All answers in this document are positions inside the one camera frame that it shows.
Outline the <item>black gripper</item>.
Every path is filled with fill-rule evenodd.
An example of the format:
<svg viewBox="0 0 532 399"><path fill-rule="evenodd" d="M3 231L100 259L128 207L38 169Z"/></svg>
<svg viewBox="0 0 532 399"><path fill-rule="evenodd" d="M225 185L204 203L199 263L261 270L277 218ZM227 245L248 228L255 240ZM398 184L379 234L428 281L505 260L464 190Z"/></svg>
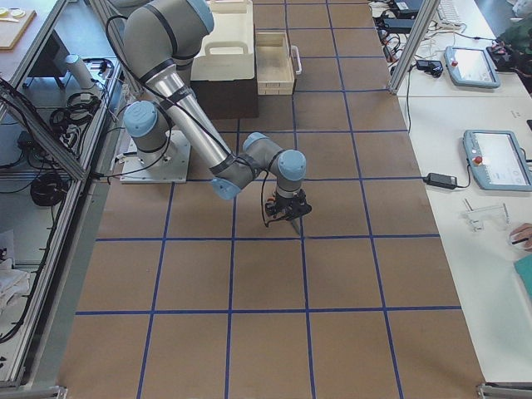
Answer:
<svg viewBox="0 0 532 399"><path fill-rule="evenodd" d="M298 219L312 211L303 189L289 192L286 196L274 191L265 203L265 213L272 219Z"/></svg>

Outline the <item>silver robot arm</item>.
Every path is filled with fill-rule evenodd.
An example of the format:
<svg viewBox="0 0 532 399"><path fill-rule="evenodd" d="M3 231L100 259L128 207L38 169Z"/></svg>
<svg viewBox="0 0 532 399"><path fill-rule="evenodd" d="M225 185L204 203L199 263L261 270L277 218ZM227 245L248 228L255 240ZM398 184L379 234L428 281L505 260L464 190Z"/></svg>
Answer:
<svg viewBox="0 0 532 399"><path fill-rule="evenodd" d="M148 2L126 20L123 51L128 71L157 97L199 152L214 176L211 184L219 197L231 200L261 172L270 172L277 183L273 199L264 205L266 215L291 221L309 214L312 207L302 188L307 169L304 154L285 150L254 132L235 155L180 78L176 62L195 56L213 30L214 18L204 1Z"/></svg>

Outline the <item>person's hand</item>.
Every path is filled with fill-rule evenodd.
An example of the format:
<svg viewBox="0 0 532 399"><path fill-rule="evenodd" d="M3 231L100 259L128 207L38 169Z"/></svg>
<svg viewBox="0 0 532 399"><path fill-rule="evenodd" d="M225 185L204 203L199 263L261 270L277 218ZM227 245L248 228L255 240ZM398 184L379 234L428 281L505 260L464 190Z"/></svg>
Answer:
<svg viewBox="0 0 532 399"><path fill-rule="evenodd" d="M513 245L522 245L525 251L531 251L532 224L523 223L510 232L510 242Z"/></svg>

